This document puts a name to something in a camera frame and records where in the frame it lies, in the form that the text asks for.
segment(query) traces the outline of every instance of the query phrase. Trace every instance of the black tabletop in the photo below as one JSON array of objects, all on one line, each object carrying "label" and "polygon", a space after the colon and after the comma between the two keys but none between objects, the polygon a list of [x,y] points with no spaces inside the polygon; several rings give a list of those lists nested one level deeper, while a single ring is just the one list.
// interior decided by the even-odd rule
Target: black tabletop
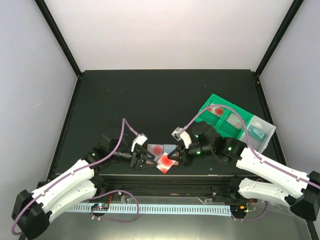
[{"label": "black tabletop", "polygon": [[[126,118],[151,144],[177,144],[171,136],[184,127],[211,94],[264,119],[250,70],[87,70],[64,138],[55,173],[61,174],[90,150],[109,127]],[[128,140],[134,135],[126,129]],[[277,160],[272,142],[263,152]],[[157,168],[135,171],[129,164],[111,164],[102,175],[163,175]],[[166,176],[253,175],[235,167],[195,159],[188,167],[173,166]]]}]

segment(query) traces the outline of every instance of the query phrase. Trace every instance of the red object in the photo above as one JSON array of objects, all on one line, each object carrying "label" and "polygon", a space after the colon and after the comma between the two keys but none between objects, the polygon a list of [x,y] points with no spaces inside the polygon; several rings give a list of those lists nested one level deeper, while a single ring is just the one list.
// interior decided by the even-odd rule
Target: red object
[{"label": "red object", "polygon": [[161,146],[154,146],[152,148],[152,153],[156,156],[162,155],[163,153],[163,148]]},{"label": "red object", "polygon": [[111,199],[112,199],[112,194],[109,197],[109,204],[111,203]]},{"label": "red object", "polygon": [[171,167],[174,164],[174,161],[168,158],[168,155],[163,155],[160,158],[161,163],[166,167]]},{"label": "red object", "polygon": [[214,113],[217,114],[218,116],[222,116],[222,114],[224,114],[225,110],[221,107],[217,107],[215,110],[214,110]]},{"label": "red object", "polygon": [[164,174],[166,174],[166,173],[168,172],[168,170],[169,170],[169,169],[166,169],[166,168],[164,168],[164,167],[161,168],[161,172],[163,172]]}]

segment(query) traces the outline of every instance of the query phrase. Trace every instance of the transparent plastic container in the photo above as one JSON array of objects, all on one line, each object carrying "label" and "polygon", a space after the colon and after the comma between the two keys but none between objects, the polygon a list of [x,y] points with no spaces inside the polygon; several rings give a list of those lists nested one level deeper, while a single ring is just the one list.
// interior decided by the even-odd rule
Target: transparent plastic container
[{"label": "transparent plastic container", "polygon": [[[276,127],[254,115],[246,129],[248,129],[249,139],[253,148],[259,153],[262,153],[267,148]],[[245,131],[243,131],[239,140],[248,144]]]}]

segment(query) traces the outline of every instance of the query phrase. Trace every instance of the white wall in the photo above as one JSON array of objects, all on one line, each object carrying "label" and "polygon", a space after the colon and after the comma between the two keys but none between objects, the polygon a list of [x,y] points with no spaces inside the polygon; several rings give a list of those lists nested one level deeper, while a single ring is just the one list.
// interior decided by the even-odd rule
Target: white wall
[{"label": "white wall", "polygon": [[256,70],[292,0],[46,0],[80,69]]},{"label": "white wall", "polygon": [[286,161],[307,173],[320,172],[319,9],[304,1],[261,75]]},{"label": "white wall", "polygon": [[0,33],[0,239],[17,240],[16,196],[45,180],[76,76],[34,1],[1,1]]}]

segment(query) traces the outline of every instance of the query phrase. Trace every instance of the metal frame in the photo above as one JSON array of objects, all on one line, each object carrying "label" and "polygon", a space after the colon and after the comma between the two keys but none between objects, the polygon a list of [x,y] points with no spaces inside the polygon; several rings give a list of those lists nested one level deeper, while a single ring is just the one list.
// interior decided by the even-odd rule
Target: metal frame
[{"label": "metal frame", "polygon": [[276,31],[268,49],[266,50],[258,68],[255,71],[255,74],[259,77],[265,67],[267,66],[272,54],[276,50],[278,44],[280,43],[282,37],[284,36],[285,32],[287,31],[290,23],[294,19],[296,13],[298,12],[301,4],[304,2],[304,0],[294,0],[286,13],[281,25],[279,26],[278,30]]},{"label": "metal frame", "polygon": [[78,64],[77,64],[74,56],[72,55],[62,33],[60,32],[54,17],[51,15],[51,12],[50,12],[46,2],[44,0],[34,0],[34,1],[37,4],[39,10],[41,11],[46,23],[50,27],[55,39],[59,43],[66,59],[69,61],[75,75],[77,77],[80,77],[82,75],[82,72],[81,72],[80,68],[78,67]]},{"label": "metal frame", "polygon": [[[77,100],[77,96],[78,96],[78,93],[79,93],[79,90],[80,90],[80,86],[81,86],[81,82],[82,82],[82,72],[80,70],[80,68],[78,67],[78,64],[75,60],[75,58],[73,57],[62,33],[60,32],[52,14],[50,13],[50,10],[48,8],[48,6],[46,5],[45,1],[44,0],[34,0],[35,3],[37,4],[39,10],[41,11],[44,19],[46,20],[48,26],[50,27],[54,37],[56,38],[57,42],[59,43],[63,53],[65,54],[67,60],[69,61],[74,73],[76,74],[76,76],[78,77],[78,80],[77,80],[77,83],[76,83],[76,86],[75,86],[75,89],[74,89],[74,92],[73,92],[73,95],[72,95],[72,99],[71,99],[71,102],[70,102],[70,105],[69,105],[69,108],[68,108],[68,111],[67,111],[67,114],[66,114],[66,118],[65,118],[65,121],[64,121],[64,124],[63,124],[63,127],[62,127],[62,131],[61,131],[61,134],[60,134],[60,137],[59,137],[59,140],[58,140],[58,144],[57,144],[57,147],[56,147],[56,150],[55,150],[55,153],[54,153],[54,156],[53,156],[53,160],[52,160],[52,163],[51,163],[51,166],[50,166],[50,170],[49,170],[49,173],[48,173],[48,176],[47,176],[47,179],[51,179],[52,177],[54,177],[54,170],[55,170],[55,167],[57,166],[58,164],[58,161],[59,161],[59,157],[60,157],[60,153],[61,153],[61,150],[62,150],[62,146],[63,146],[63,143],[64,143],[64,139],[65,139],[65,136],[66,136],[66,133],[67,133],[67,130],[68,130],[68,126],[69,126],[69,123],[70,123],[70,119],[71,119],[71,116],[72,116],[72,113],[73,113],[73,109],[75,107],[75,103],[76,103],[76,100]],[[265,97],[265,94],[264,94],[264,91],[263,91],[263,88],[261,86],[261,81],[260,81],[260,75],[262,74],[263,70],[265,69],[265,67],[267,66],[270,58],[272,57],[274,51],[276,50],[279,42],[281,41],[282,37],[284,36],[286,30],[288,29],[290,23],[292,22],[292,20],[294,19],[296,13],[298,12],[300,6],[302,5],[302,3],[304,2],[304,0],[294,0],[288,10],[288,12],[286,13],[281,25],[279,26],[275,36],[273,37],[268,49],[266,50],[258,68],[256,69],[255,73],[254,73],[254,76],[253,76],[253,79],[254,79],[254,82],[255,82],[255,85],[256,85],[256,90],[257,90],[257,93],[259,95],[259,99],[260,99],[260,103],[261,103],[261,106],[262,106],[262,109],[263,109],[263,113],[264,113],[264,117],[265,119],[271,123],[271,124],[274,124],[273,122],[273,119],[272,119],[272,116],[271,116],[271,113],[270,113],[270,110],[269,110],[269,107],[268,107],[268,103],[267,103],[267,100],[266,100],[266,97]],[[286,165],[286,160],[285,160],[285,157],[284,157],[284,154],[282,152],[282,149],[281,149],[281,145],[280,145],[280,142],[279,142],[279,138],[278,138],[278,135],[277,135],[277,132],[274,133],[273,137],[271,138],[272,140],[272,143],[274,145],[274,148],[275,148],[275,152],[276,152],[276,157],[278,159],[278,161],[284,165]],[[310,232],[310,235],[311,235],[311,238],[313,240],[318,240],[318,235],[317,235],[317,232],[316,232],[316,229],[315,229],[315,226],[314,226],[314,223],[312,221],[306,221],[307,222],[307,226],[308,226],[308,229],[309,229],[309,232]]]}]

